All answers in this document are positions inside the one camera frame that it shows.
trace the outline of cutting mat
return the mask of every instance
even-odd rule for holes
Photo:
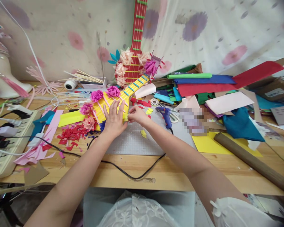
[[[162,115],[159,112],[156,113],[154,107],[152,107],[152,109],[154,109],[154,111],[150,114],[151,119],[171,133],[170,130],[166,129]],[[181,121],[172,124],[172,129],[176,137],[197,149],[191,135]],[[145,130],[147,134],[146,139],[142,137],[141,130]],[[149,132],[141,125],[134,122],[128,124],[126,130],[112,142],[106,154],[162,155],[164,152],[153,140]]]

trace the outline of person's left hand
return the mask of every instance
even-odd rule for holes
[[[122,123],[125,101],[122,101],[118,112],[117,107],[119,103],[120,100],[113,101],[109,109],[109,114],[107,113],[106,106],[103,106],[104,114],[106,117],[106,123],[102,134],[106,134],[112,139],[115,139],[117,136],[119,136],[127,127],[127,122],[124,124]]]

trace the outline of wooden table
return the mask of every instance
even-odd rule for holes
[[[39,82],[30,82],[32,85],[39,85]],[[29,109],[34,110],[39,108],[41,105],[46,104],[48,101],[34,100],[30,105]],[[58,109],[64,109],[66,106],[60,106]],[[10,114],[9,118],[16,118],[15,114]],[[271,117],[263,117],[264,121],[275,123]],[[278,133],[284,135],[284,131],[274,128]],[[56,135],[61,133],[62,129],[58,128]],[[87,143],[91,140],[81,139],[79,147],[84,151],[87,148]],[[63,147],[58,144],[59,139],[53,139],[53,144],[58,147]],[[269,141],[270,146],[278,152],[278,154],[284,159],[284,142],[282,141]],[[266,144],[261,143],[258,150],[263,155],[259,159],[266,163],[268,166],[276,170],[278,173],[284,176],[284,161]],[[55,152],[55,149],[50,149],[47,155]],[[80,149],[74,147],[72,152],[80,153]],[[220,171],[222,171],[226,177],[242,192],[251,194],[264,194],[264,195],[284,195],[284,192],[262,177],[255,170],[251,170],[248,165],[243,163],[234,155],[225,154],[202,154],[206,157],[213,165],[215,165]],[[41,182],[52,182],[57,183],[61,177],[72,167],[72,165],[78,160],[77,157],[72,155],[66,156],[66,167],[62,167],[60,163],[60,156],[58,152],[53,158],[41,160],[42,166],[48,170],[49,175],[44,177]],[[142,156],[142,155],[111,155],[106,154],[103,160],[110,161],[121,167],[124,171],[129,173],[131,176],[137,177],[142,175],[157,159],[157,156]],[[24,183],[24,174],[17,172],[21,166],[17,166],[12,175],[0,179],[0,182],[8,183]],[[187,177],[183,174],[179,167],[177,167],[169,159],[164,157],[160,160],[155,167],[146,175],[145,178],[139,181],[134,181],[126,177],[118,169],[111,164],[101,163],[95,177],[91,183],[91,186],[95,187],[108,187],[108,188],[129,188],[129,189],[154,189],[154,190],[178,190],[178,191],[192,191],[191,186]]]

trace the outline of paper roll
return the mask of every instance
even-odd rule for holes
[[[156,86],[154,84],[148,84],[141,87],[134,94],[136,96],[136,99],[138,99],[155,92],[156,92]]]

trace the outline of person's right hand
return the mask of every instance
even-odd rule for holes
[[[138,106],[133,106],[129,110],[128,120],[130,123],[137,122],[142,125],[142,127],[151,121],[146,113]]]

